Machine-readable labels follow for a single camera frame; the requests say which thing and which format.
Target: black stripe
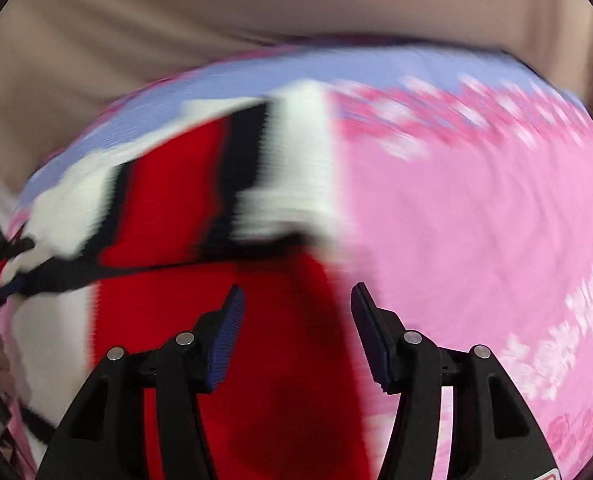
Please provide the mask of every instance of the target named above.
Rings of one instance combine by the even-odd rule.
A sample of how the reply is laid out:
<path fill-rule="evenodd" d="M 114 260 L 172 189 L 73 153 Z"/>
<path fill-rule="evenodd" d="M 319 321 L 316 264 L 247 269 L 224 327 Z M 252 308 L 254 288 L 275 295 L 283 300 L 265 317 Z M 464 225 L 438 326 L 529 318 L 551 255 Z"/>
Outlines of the black stripe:
<path fill-rule="evenodd" d="M 41 294 L 42 292 L 68 292 L 77 290 L 99 280 L 119 278 L 121 276 L 132 276 L 144 272 L 157 272 L 158 270 L 175 269 L 193 265 L 207 264 L 222 260 L 262 260 L 283 256 L 292 248 L 304 244 L 300 234 L 291 234 L 277 240 L 264 244 L 233 245 L 223 248 L 222 251 L 214 250 L 210 254 L 200 257 L 198 260 L 178 262 L 169 265 L 151 267 L 103 267 L 97 264 L 78 260 L 62 260 L 61 258 L 50 258 L 38 267 L 27 273 L 20 272 L 19 283 L 22 287 L 18 293 L 26 298 Z"/>
<path fill-rule="evenodd" d="M 122 164 L 115 177 L 112 202 L 99 230 L 85 243 L 81 258 L 88 262 L 96 262 L 102 250 L 110 247 L 118 233 L 118 222 L 128 194 L 128 185 L 132 175 L 134 160 Z"/>
<path fill-rule="evenodd" d="M 221 210 L 198 246 L 200 259 L 227 257 L 225 255 L 234 251 L 236 247 L 230 235 L 237 195 L 256 183 L 259 173 L 260 140 L 267 111 L 266 102 L 239 110 L 226 119 L 228 135 L 216 178 Z"/>
<path fill-rule="evenodd" d="M 20 406 L 20 417 L 28 431 L 46 446 L 49 445 L 56 428 L 41 415 L 30 410 L 23 404 Z"/>

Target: black buckle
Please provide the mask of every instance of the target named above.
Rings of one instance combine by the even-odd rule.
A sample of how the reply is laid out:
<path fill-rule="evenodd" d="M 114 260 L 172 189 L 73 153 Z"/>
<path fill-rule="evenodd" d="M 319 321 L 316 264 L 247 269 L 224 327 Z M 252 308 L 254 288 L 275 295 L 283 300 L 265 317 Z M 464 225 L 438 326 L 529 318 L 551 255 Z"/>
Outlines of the black buckle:
<path fill-rule="evenodd" d="M 560 480 L 532 412 L 488 347 L 437 347 L 377 308 L 364 283 L 352 289 L 352 316 L 374 380 L 401 394 L 380 480 L 432 477 L 442 386 L 453 386 L 455 399 L 448 480 Z"/>

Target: black plastic bracket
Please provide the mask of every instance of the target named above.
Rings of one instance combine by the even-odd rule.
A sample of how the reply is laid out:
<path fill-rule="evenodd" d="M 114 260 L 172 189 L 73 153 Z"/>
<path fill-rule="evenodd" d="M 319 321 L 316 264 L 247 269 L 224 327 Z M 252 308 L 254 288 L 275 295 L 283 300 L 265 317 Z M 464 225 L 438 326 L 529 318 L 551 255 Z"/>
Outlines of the black plastic bracket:
<path fill-rule="evenodd" d="M 560 480 L 532 412 L 488 347 L 438 348 L 378 308 L 364 283 L 352 290 L 352 315 L 375 381 L 401 394 L 379 480 L 430 480 L 442 386 L 455 399 L 448 480 Z"/>
<path fill-rule="evenodd" d="M 243 321 L 243 290 L 158 350 L 111 349 L 94 368 L 52 438 L 36 480 L 147 480 L 144 388 L 156 388 L 166 480 L 215 480 L 196 394 L 223 380 Z"/>

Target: light blue fabric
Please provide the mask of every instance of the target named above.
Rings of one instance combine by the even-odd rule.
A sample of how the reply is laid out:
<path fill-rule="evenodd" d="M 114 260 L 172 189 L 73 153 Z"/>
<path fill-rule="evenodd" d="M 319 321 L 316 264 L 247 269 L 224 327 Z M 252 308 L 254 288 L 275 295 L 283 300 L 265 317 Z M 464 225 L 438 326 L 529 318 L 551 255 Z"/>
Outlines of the light blue fabric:
<path fill-rule="evenodd" d="M 506 54 L 470 52 L 432 46 L 299 47 L 292 54 L 217 63 L 128 100 L 110 119 L 74 142 L 30 179 L 20 198 L 26 207 L 54 187 L 69 166 L 94 149 L 134 140 L 179 116 L 182 102 L 260 96 L 291 81 L 308 78 L 333 83 L 353 80 L 376 88 L 401 86 L 416 76 L 437 88 L 455 92 L 459 75 L 468 74 L 491 88 L 504 81 L 532 92 L 531 83 L 550 86 Z"/>

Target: black strap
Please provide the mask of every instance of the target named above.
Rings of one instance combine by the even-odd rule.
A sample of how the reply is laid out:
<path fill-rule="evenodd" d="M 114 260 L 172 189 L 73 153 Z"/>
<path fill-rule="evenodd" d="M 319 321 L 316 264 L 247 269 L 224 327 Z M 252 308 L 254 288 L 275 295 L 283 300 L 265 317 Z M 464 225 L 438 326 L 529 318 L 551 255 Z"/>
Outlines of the black strap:
<path fill-rule="evenodd" d="M 20 416 L 23 420 L 23 424 L 28 428 L 28 431 L 34 435 L 37 440 L 48 446 L 54 436 L 54 432 L 56 432 L 56 428 L 52 423 L 48 422 L 43 416 L 30 410 L 23 404 L 20 406 Z"/>

